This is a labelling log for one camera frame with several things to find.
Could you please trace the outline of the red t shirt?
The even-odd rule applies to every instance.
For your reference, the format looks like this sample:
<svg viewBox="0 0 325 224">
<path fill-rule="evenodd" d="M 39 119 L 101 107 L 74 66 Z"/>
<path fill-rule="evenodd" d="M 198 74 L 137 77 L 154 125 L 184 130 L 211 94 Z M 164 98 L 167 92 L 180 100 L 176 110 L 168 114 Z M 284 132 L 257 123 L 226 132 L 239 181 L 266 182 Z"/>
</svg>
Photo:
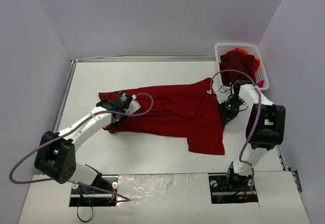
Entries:
<svg viewBox="0 0 325 224">
<path fill-rule="evenodd" d="M 224 155 L 223 131 L 218 100 L 209 94 L 211 78 L 193 84 L 161 85 L 126 89 L 136 95 L 139 117 L 129 117 L 104 129 L 117 132 L 147 133 L 187 139 L 188 151 Z"/>
</svg>

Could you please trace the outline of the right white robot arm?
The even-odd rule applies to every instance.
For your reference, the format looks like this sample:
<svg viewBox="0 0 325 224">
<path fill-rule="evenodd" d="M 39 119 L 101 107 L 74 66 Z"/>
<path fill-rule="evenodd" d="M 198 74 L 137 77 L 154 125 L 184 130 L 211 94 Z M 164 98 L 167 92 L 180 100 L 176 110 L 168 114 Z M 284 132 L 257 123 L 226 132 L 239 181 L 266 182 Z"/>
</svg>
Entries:
<svg viewBox="0 0 325 224">
<path fill-rule="evenodd" d="M 229 189 L 237 190 L 253 177 L 254 167 L 261 158 L 283 142 L 286 109 L 267 99 L 256 86 L 248 81 L 231 84 L 228 99 L 217 104 L 222 125 L 227 125 L 240 113 L 246 104 L 251 110 L 247 123 L 246 141 L 239 159 L 228 168 L 225 183 Z"/>
</svg>

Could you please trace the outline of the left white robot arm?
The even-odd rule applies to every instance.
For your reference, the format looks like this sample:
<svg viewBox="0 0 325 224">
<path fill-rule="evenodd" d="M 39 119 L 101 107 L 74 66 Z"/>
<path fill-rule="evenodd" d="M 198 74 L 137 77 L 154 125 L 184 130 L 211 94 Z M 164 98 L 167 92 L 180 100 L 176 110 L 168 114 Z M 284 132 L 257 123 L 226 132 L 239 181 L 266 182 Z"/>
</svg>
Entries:
<svg viewBox="0 0 325 224">
<path fill-rule="evenodd" d="M 90 137 L 108 125 L 118 125 L 126 114 L 141 108 L 135 96 L 120 92 L 117 99 L 101 100 L 83 118 L 57 133 L 46 132 L 41 139 L 34 167 L 56 182 L 82 183 L 91 193 L 102 187 L 102 174 L 76 161 L 76 152 Z"/>
</svg>

